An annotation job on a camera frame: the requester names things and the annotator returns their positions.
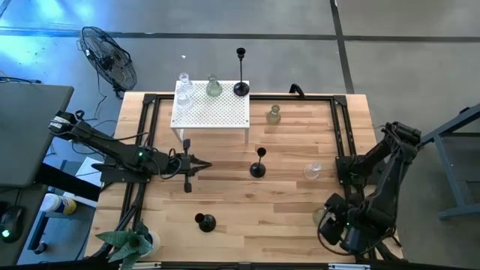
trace cable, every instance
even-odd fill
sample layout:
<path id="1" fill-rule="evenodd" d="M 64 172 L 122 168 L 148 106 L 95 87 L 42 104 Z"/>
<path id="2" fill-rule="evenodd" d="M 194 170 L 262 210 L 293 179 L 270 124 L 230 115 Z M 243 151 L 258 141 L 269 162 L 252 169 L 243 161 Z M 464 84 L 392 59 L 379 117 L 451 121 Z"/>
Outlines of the cable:
<path id="1" fill-rule="evenodd" d="M 158 175 L 160 176 L 161 179 L 163 179 L 163 180 L 171 179 L 173 176 L 176 176 L 177 173 L 179 173 L 180 169 L 182 168 L 182 160 L 178 157 L 176 158 L 176 160 L 178 161 L 178 167 L 175 170 L 175 172 L 173 174 L 167 176 L 167 177 L 165 177 L 165 176 L 163 176 L 159 173 Z"/>
<path id="2" fill-rule="evenodd" d="M 104 102 L 105 99 L 107 98 L 107 96 L 105 94 L 102 94 L 102 92 L 100 91 L 100 75 L 98 74 L 98 66 L 97 66 L 96 61 L 95 61 L 95 70 L 97 71 L 97 90 L 98 90 L 98 93 L 100 94 L 100 96 L 102 96 L 103 98 L 102 98 L 102 100 L 100 100 L 100 102 L 98 102 L 97 108 L 95 109 L 95 112 L 93 113 L 93 118 L 86 119 L 84 121 L 98 120 L 98 117 L 97 117 L 98 108 L 100 108 L 100 104 L 102 104 L 102 102 Z"/>
<path id="3" fill-rule="evenodd" d="M 11 80 L 17 80 L 17 81 L 32 83 L 32 82 L 30 82 L 30 81 L 27 80 L 27 79 L 20 79 L 20 78 L 14 78 L 14 77 L 0 76 L 0 82 L 1 82 L 3 79 L 8 80 L 7 82 L 10 82 L 10 83 L 19 83 L 19 82 L 12 82 Z"/>
<path id="4" fill-rule="evenodd" d="M 174 158 L 176 155 L 177 155 L 177 151 L 175 151 L 174 148 L 171 148 L 171 149 L 168 151 L 168 157 L 169 157 L 169 158 Z"/>
<path id="5" fill-rule="evenodd" d="M 45 158 L 56 154 L 55 149 L 53 148 L 53 143 L 50 144 L 48 149 L 50 150 L 50 153 L 46 154 Z"/>
<path id="6" fill-rule="evenodd" d="M 149 137 L 150 137 L 150 134 L 147 135 L 147 137 L 145 138 L 145 142 L 143 142 L 143 147 L 147 146 L 147 143 L 149 142 Z"/>
<path id="7" fill-rule="evenodd" d="M 71 124 L 71 123 L 64 123 L 64 122 L 53 121 L 53 120 L 50 120 L 50 122 L 51 122 L 51 123 L 57 123 L 57 124 L 60 124 L 60 125 L 67 125 L 67 126 L 75 127 L 75 124 Z M 94 133 L 92 133 L 92 132 L 89 132 L 88 130 L 84 129 L 83 127 L 75 127 L 75 128 L 80 129 L 81 131 L 89 134 L 90 136 L 97 137 L 98 139 L 106 140 L 106 141 L 110 141 L 110 142 L 118 142 L 118 141 L 121 141 L 121 140 L 128 140 L 128 139 L 132 139 L 132 138 L 136 138 L 136 137 L 138 137 L 138 136 L 142 136 L 142 135 L 148 134 L 148 132 L 142 132 L 142 133 L 138 133 L 138 134 L 135 134 L 135 135 L 132 135 L 132 136 L 127 136 L 127 137 L 124 137 L 124 138 L 113 139 L 113 138 L 106 138 L 106 137 L 98 136 L 97 134 L 94 134 Z M 70 132 L 69 132 L 69 131 L 62 132 L 62 133 L 54 133 L 54 132 L 52 132 L 52 134 L 53 134 L 53 135 L 56 135 L 56 136 L 61 136 L 61 135 L 64 135 L 64 134 L 70 134 Z"/>
<path id="8" fill-rule="evenodd" d="M 151 161 L 153 161 L 153 163 L 155 163 L 155 166 L 157 167 L 157 174 L 160 175 L 160 166 L 158 166 L 158 162 L 153 159 L 153 157 L 150 157 Z"/>
<path id="9" fill-rule="evenodd" d="M 80 176 L 89 176 L 89 175 L 91 175 L 91 174 L 94 174 L 94 173 L 101 173 L 101 171 L 89 172 L 89 173 L 84 173 L 84 174 L 81 174 L 81 175 L 75 175 L 75 177 L 80 177 Z"/>
<path id="10" fill-rule="evenodd" d="M 77 151 L 75 148 L 74 148 L 74 144 L 75 142 L 72 142 L 72 150 L 77 153 L 77 154 L 80 154 L 80 155 L 93 155 L 93 154 L 98 154 L 98 152 L 96 151 L 92 151 L 90 153 L 84 153 L 84 152 L 80 152 L 80 151 Z"/>
<path id="11" fill-rule="evenodd" d="M 325 217 L 327 216 L 327 213 L 329 213 L 329 210 L 330 210 L 329 207 L 328 207 L 327 209 L 324 209 L 324 210 L 323 210 L 322 218 L 320 218 L 320 222 L 318 223 L 318 228 L 316 228 L 316 237 L 318 238 L 318 241 L 320 242 L 320 244 L 321 244 L 327 251 L 330 251 L 330 252 L 332 252 L 333 254 L 337 254 L 337 255 L 340 255 L 340 256 L 352 256 L 352 254 L 349 254 L 349 253 L 342 253 L 342 252 L 338 252 L 338 251 L 336 251 L 336 250 L 332 250 L 330 247 L 327 247 L 325 243 L 323 243 L 323 240 L 322 240 L 322 238 L 320 237 L 320 227 L 321 227 L 323 221 L 325 220 Z"/>
<path id="12" fill-rule="evenodd" d="M 105 121 L 101 121 L 100 123 L 96 124 L 95 126 L 93 126 L 92 128 L 96 128 L 98 127 L 99 125 L 102 125 L 103 123 L 107 123 L 107 122 L 115 122 L 115 123 L 118 123 L 116 120 L 105 120 Z"/>
<path id="13" fill-rule="evenodd" d="M 13 204 L 14 206 L 16 206 L 17 203 L 18 203 L 18 196 L 19 196 L 19 195 L 20 195 L 20 189 L 17 189 L 17 191 L 16 191 L 16 197 L 15 197 L 15 203 Z"/>

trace gray metal stand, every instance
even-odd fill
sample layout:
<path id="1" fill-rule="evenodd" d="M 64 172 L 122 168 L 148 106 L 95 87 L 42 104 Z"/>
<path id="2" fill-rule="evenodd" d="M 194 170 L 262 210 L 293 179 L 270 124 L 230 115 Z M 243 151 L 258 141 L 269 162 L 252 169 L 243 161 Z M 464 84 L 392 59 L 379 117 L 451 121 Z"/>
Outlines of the gray metal stand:
<path id="1" fill-rule="evenodd" d="M 435 146 L 439 152 L 440 160 L 442 161 L 442 165 L 445 168 L 448 183 L 450 184 L 451 191 L 453 192 L 455 201 L 457 203 L 457 207 L 440 211 L 438 213 L 438 217 L 440 220 L 445 220 L 447 218 L 457 217 L 462 215 L 471 215 L 471 214 L 480 213 L 480 204 L 478 203 L 475 204 L 473 202 L 472 194 L 468 187 L 467 182 L 471 182 L 471 181 L 467 181 L 466 178 L 464 177 L 460 177 L 460 178 L 456 177 L 458 176 L 459 173 L 461 174 L 460 170 L 462 168 L 457 168 L 457 166 L 454 166 L 454 163 L 452 163 L 452 157 L 449 158 L 449 156 L 447 155 L 448 151 L 446 149 L 446 140 L 460 139 L 460 138 L 464 140 L 465 138 L 480 137 L 480 133 L 454 132 L 459 128 L 462 128 L 463 126 L 468 125 L 470 122 L 473 122 L 478 118 L 480 118 L 480 103 L 474 107 L 466 108 L 462 110 L 457 117 L 453 118 L 452 120 L 448 121 L 441 127 L 438 127 L 436 130 L 430 132 L 429 134 L 421 138 L 422 146 L 426 145 L 427 143 L 435 143 Z M 478 144 L 476 142 L 474 144 L 470 143 L 467 146 L 468 147 L 467 150 L 478 148 L 477 145 Z M 468 160 L 467 157 L 464 157 L 464 159 L 462 160 L 463 169 L 465 169 L 464 161 L 466 160 Z"/>

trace table leg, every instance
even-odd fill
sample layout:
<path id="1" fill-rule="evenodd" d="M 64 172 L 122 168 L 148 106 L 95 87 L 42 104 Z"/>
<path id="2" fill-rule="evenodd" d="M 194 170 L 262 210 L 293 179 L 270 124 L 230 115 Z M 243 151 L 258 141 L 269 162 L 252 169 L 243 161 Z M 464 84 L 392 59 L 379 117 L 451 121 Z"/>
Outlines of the table leg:
<path id="1" fill-rule="evenodd" d="M 245 128 L 245 143 L 248 143 L 249 134 L 250 134 L 250 128 Z"/>
<path id="2" fill-rule="evenodd" d="M 183 129 L 172 128 L 172 131 L 173 131 L 173 133 L 175 134 L 175 136 L 177 137 L 178 141 L 179 141 L 180 143 L 183 142 L 183 133 L 184 133 L 184 130 L 183 130 Z"/>

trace glass bottle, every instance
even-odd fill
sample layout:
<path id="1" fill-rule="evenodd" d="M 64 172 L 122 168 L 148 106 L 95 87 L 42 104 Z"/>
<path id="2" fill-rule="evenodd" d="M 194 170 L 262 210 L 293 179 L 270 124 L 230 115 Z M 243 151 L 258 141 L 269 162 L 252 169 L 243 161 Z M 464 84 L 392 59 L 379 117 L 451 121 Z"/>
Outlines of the glass bottle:
<path id="1" fill-rule="evenodd" d="M 188 74 L 182 73 L 178 77 L 180 79 L 180 87 L 176 91 L 177 104 L 181 107 L 187 107 L 191 104 L 192 100 L 189 94 L 193 91 L 193 84 L 188 79 Z"/>
<path id="2" fill-rule="evenodd" d="M 188 91 L 194 90 L 194 84 L 190 81 L 190 76 L 188 76 L 188 73 L 185 73 L 185 72 L 180 73 L 180 76 L 178 76 L 178 79 L 180 80 L 181 83 L 188 86 Z"/>
<path id="3" fill-rule="evenodd" d="M 274 105 L 271 107 L 271 111 L 267 114 L 267 122 L 269 124 L 276 125 L 280 123 L 280 120 L 282 119 L 280 115 L 280 106 Z"/>
<path id="4" fill-rule="evenodd" d="M 218 97 L 222 93 L 222 85 L 217 81 L 215 74 L 208 75 L 207 95 L 210 97 Z"/>
<path id="5" fill-rule="evenodd" d="M 322 169 L 322 164 L 320 164 L 319 162 L 313 162 L 305 166 L 305 168 L 303 169 L 303 174 L 306 179 L 314 180 L 320 174 L 321 169 Z"/>

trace wooden table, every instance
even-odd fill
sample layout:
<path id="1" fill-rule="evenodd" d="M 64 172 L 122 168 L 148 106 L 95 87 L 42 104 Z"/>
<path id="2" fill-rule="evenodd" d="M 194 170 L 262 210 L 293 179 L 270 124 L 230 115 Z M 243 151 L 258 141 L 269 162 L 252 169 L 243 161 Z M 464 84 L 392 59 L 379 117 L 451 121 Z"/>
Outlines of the wooden table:
<path id="1" fill-rule="evenodd" d="M 137 132 L 144 94 L 128 92 L 124 96 L 116 137 Z M 346 99 L 356 150 L 364 154 L 376 144 L 367 98 L 347 94 Z M 279 125 L 266 123 L 272 104 L 280 105 Z M 172 147 L 182 149 L 170 130 L 172 105 L 171 100 L 160 105 L 154 146 L 162 152 Z M 213 167 L 192 178 L 192 193 L 184 193 L 180 175 L 166 181 L 155 176 L 147 185 L 142 217 L 148 228 L 158 233 L 161 243 L 159 252 L 148 260 L 353 262 L 352 256 L 335 255 L 320 245 L 312 217 L 332 193 L 343 194 L 335 169 L 338 154 L 328 102 L 252 100 L 248 144 L 243 136 L 242 130 L 187 130 L 191 153 L 212 162 Z M 134 139 L 124 142 L 133 144 Z M 261 179 L 249 173 L 250 165 L 258 160 L 259 147 L 267 150 L 262 159 L 267 171 Z M 347 145 L 343 147 L 348 155 Z M 322 163 L 322 170 L 317 180 L 310 181 L 304 178 L 303 169 L 314 161 Z M 118 183 L 100 195 L 86 255 L 102 244 L 95 235 L 114 229 L 119 222 L 124 192 L 125 184 Z M 194 220 L 197 213 L 214 215 L 215 231 L 200 231 Z M 391 239 L 385 243 L 402 256 Z"/>

